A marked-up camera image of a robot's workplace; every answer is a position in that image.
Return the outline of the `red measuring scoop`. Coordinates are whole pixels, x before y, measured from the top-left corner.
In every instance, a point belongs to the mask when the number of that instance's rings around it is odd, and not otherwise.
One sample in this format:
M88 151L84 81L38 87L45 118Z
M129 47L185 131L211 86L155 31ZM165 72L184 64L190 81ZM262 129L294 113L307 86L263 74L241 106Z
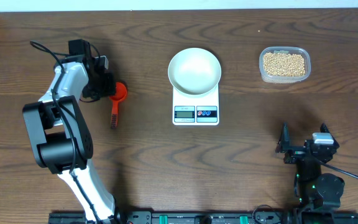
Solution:
M112 102L111 110L111 128L117 127L118 114L119 114L119 104L123 102L128 94L127 87L121 82L116 83L116 93L113 96L110 96L109 99Z

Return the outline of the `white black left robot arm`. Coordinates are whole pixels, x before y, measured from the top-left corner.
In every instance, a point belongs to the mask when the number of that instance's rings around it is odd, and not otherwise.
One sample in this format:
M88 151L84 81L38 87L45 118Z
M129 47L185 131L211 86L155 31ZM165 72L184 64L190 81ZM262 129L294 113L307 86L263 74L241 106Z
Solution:
M71 188L85 211L86 223L116 223L115 199L94 167L93 140L78 105L83 98L98 101L115 94L109 62L105 56L93 56L94 46L83 39L69 41L66 54L36 41L30 45L56 61L46 93L22 109L35 161Z

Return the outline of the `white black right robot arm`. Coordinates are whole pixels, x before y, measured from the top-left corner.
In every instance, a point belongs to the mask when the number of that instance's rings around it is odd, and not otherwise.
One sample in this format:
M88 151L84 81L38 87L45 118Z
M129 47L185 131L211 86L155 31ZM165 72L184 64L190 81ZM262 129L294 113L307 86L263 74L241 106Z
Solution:
M299 206L285 212L283 223L334 223L334 211L341 206L344 180L334 174L322 173L321 166L333 159L339 143L322 124L302 146L290 141L288 126L283 125L276 152L283 153L286 164L296 165L295 196Z

